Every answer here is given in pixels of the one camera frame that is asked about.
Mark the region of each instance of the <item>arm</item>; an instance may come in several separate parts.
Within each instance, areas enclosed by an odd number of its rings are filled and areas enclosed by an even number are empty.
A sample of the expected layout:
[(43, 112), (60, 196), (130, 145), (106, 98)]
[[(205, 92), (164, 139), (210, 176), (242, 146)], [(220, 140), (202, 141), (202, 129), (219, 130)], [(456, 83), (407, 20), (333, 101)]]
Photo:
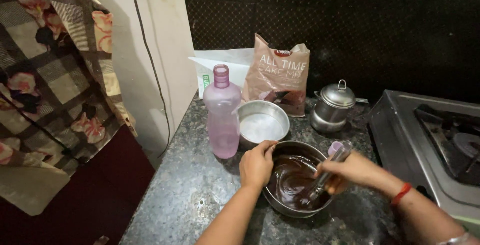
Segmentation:
[(277, 141), (263, 141), (245, 152), (240, 161), (240, 189), (201, 234), (196, 245), (242, 244), (262, 187), (272, 173), (272, 152)]
[[(326, 161), (317, 169), (337, 175), (327, 185), (330, 194), (344, 190), (345, 180), (350, 180), (377, 189), (392, 199), (405, 183), (355, 151), (343, 163)], [(427, 244), (445, 242), (465, 233), (452, 217), (413, 188), (401, 198), (397, 207)], [(474, 245), (480, 242), (470, 236), (463, 244)]]

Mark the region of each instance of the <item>kettle handle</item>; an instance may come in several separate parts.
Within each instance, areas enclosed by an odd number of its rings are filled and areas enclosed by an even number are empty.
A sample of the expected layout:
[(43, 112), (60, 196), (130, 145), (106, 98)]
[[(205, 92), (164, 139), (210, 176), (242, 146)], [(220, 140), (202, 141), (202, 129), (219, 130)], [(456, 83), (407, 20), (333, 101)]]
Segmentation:
[(345, 89), (347, 89), (347, 83), (345, 82), (345, 80), (342, 79), (342, 80), (340, 80), (340, 81), (338, 82), (338, 91), (344, 92)]

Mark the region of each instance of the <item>gas stove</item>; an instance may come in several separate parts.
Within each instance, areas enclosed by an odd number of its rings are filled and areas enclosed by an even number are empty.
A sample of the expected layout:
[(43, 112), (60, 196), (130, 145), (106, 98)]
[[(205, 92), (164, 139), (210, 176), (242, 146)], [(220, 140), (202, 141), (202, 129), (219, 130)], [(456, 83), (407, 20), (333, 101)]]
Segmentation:
[(480, 105), (385, 90), (368, 115), (382, 166), (480, 235)]

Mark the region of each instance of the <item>floral curtain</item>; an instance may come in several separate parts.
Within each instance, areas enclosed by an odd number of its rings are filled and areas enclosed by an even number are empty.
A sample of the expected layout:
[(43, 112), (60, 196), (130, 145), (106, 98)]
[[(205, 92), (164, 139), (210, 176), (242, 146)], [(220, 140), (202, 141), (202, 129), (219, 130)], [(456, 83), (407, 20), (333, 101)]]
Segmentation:
[(97, 0), (0, 0), (0, 177), (44, 168), (58, 181), (35, 209), (21, 199), (45, 189), (41, 174), (0, 178), (0, 195), (27, 213), (41, 212), (121, 125), (136, 135), (111, 55), (112, 14)]

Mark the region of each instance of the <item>steel kettle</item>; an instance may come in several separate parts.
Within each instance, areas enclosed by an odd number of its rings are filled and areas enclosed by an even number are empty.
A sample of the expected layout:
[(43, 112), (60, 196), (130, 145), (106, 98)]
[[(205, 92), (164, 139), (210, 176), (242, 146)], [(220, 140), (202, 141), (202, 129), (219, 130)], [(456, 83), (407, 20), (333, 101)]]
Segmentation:
[(320, 132), (340, 131), (347, 122), (347, 114), (355, 105), (355, 95), (345, 80), (315, 91), (317, 103), (310, 113), (310, 125)]

